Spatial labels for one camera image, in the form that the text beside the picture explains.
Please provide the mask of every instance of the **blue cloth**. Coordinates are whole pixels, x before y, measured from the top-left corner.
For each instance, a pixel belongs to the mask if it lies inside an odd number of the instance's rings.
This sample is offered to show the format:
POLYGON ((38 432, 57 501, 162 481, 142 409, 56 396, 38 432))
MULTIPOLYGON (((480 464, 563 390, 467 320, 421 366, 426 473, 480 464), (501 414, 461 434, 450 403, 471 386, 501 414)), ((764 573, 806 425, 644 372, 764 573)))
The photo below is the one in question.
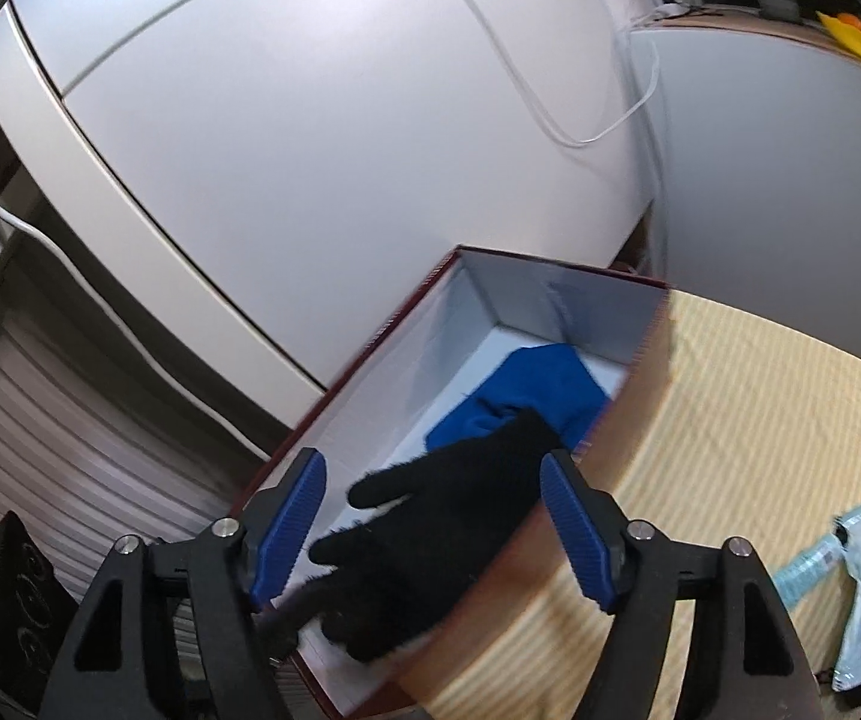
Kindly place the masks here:
POLYGON ((518 349, 437 423, 425 443, 430 452, 462 439, 484 437, 521 409, 530 408, 572 452, 609 402, 572 346, 550 343, 518 349))

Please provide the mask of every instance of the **open box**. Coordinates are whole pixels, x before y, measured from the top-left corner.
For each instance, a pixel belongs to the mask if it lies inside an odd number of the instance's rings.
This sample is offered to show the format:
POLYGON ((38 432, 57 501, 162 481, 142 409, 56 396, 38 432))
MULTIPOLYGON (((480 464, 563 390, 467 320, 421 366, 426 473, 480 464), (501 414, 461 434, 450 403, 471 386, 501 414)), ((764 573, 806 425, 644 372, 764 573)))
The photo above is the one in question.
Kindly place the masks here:
MULTIPOLYGON (((574 346, 611 396, 574 456, 593 487, 612 490, 667 387, 670 340, 664 284, 459 247, 294 429, 235 512, 259 488, 273 487, 302 447, 316 447, 328 464, 328 488, 287 588, 319 575, 307 545, 361 517, 347 505, 347 489, 367 471, 424 453, 427 432, 510 352, 542 343, 574 346)), ((425 701, 507 629, 563 560, 547 510, 537 505, 430 634, 363 665, 311 625, 295 657, 299 672, 333 718, 370 717, 425 701)))

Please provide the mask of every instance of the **ribbed white surface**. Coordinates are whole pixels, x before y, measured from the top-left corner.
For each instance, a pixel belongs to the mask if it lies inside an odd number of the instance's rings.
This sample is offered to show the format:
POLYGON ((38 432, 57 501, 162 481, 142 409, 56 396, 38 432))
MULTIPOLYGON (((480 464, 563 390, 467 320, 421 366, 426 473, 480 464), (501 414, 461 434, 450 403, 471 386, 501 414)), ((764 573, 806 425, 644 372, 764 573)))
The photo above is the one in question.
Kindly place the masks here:
MULTIPOLYGON (((182 541, 222 517, 252 460, 155 397, 55 305, 41 275, 8 266, 0 287, 0 517, 15 511, 67 590, 83 596, 122 533, 182 541)), ((189 605, 175 630, 197 653, 189 605)))

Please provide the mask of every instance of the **white wall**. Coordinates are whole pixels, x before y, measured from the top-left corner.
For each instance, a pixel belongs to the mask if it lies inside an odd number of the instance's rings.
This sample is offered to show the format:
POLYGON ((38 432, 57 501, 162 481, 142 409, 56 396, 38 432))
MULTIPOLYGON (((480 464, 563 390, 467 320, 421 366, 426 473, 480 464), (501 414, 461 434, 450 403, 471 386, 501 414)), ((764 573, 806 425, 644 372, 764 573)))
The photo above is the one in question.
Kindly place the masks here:
MULTIPOLYGON (((633 103, 620 0, 477 1, 574 136, 633 103)), ((550 143, 461 0, 191 0, 65 104, 175 244, 324 383, 453 245, 606 265, 649 199, 633 124, 585 151, 550 143)))
POLYGON ((861 357, 861 64, 764 35, 652 28, 669 280, 861 357))

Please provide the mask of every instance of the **wooden table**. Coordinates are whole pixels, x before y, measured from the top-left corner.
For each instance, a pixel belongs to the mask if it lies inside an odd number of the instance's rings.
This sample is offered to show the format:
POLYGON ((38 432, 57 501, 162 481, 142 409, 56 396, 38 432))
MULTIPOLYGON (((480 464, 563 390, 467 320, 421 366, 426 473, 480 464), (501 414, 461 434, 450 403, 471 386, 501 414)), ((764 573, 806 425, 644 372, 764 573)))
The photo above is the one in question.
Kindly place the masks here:
MULTIPOLYGON (((616 499, 678 541, 747 536, 776 569, 861 503, 861 360, 685 293, 674 293, 673 314, 673 381, 616 499)), ((835 662, 852 598, 838 570, 794 611, 815 671, 835 662)), ((678 604, 653 720, 673 716, 691 615, 678 604)), ((422 703, 436 720, 568 719, 609 624, 564 565, 484 656, 422 703)))

